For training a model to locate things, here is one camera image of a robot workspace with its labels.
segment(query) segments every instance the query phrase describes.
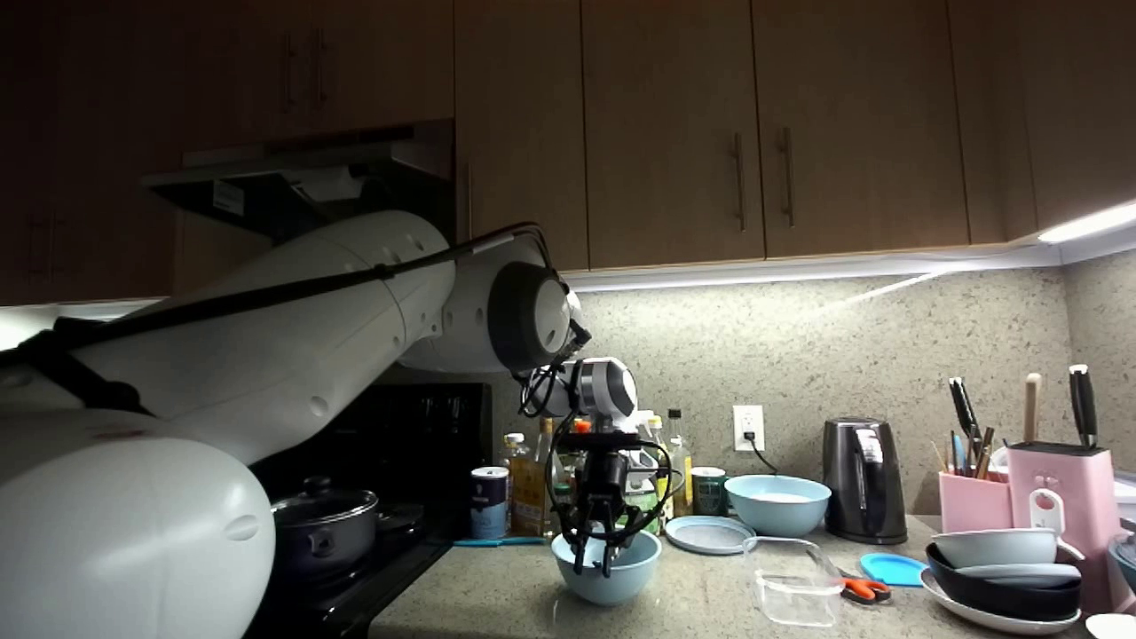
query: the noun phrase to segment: knife block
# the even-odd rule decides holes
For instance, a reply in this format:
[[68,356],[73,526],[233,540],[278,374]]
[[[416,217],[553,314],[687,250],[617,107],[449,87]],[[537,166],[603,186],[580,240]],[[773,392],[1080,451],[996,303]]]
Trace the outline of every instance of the knife block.
[[1012,517],[1016,528],[1030,526],[1030,495],[1048,487],[1063,500],[1063,545],[1086,555],[1083,607],[1113,612],[1128,600],[1124,581],[1113,574],[1108,545],[1121,537],[1113,503],[1109,451],[1080,444],[1016,444],[1006,451]]

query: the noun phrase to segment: utensil holder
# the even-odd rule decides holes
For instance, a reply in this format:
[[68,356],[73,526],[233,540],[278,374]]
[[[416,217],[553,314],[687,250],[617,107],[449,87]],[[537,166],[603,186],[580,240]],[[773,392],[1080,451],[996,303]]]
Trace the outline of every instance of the utensil holder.
[[1012,491],[1001,479],[935,474],[940,528],[1012,528]]

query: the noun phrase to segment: plate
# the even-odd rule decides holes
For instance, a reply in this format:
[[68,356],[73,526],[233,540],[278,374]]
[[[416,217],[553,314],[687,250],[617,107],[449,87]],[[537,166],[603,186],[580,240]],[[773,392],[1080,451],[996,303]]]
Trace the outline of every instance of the plate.
[[957,600],[951,600],[930,574],[930,567],[921,573],[921,588],[930,592],[930,600],[935,600],[940,607],[946,607],[951,614],[995,629],[995,633],[1006,633],[1006,637],[1059,637],[1063,629],[1073,629],[1080,620],[1080,612],[1073,618],[1059,618],[1059,620],[1034,620],[1034,618],[1005,618],[1005,614],[990,614],[990,612],[977,612],[964,607]]
[[863,574],[888,581],[895,588],[918,588],[921,587],[921,562],[905,555],[863,555],[857,559]]
[[1086,618],[1086,629],[1092,639],[1124,639],[1124,637],[1136,637],[1136,618],[1132,614],[1092,614],[1092,618]]
[[738,517],[718,517],[718,515],[670,517],[663,534],[680,550],[718,555],[718,559],[747,555],[756,540]]

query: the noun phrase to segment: electrical outlet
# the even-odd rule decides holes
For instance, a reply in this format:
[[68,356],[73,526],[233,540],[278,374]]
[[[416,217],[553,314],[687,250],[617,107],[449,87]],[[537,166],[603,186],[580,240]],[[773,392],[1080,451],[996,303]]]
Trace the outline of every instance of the electrical outlet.
[[756,451],[767,451],[767,411],[760,405],[733,405],[733,451],[752,451],[746,434],[752,434]]

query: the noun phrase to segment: pink container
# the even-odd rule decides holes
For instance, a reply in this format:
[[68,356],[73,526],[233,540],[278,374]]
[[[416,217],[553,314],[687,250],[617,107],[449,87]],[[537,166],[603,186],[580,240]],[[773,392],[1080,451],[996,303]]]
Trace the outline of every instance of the pink container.
[[1001,479],[935,474],[940,528],[1016,528],[1012,495]]
[[1109,453],[1073,444],[1016,444],[1006,451],[1016,526],[1030,526],[1030,495],[1053,491],[1063,500],[1063,545],[1086,555],[1083,607],[1113,612],[1121,605],[1108,567],[1108,545],[1121,534],[1113,503]]

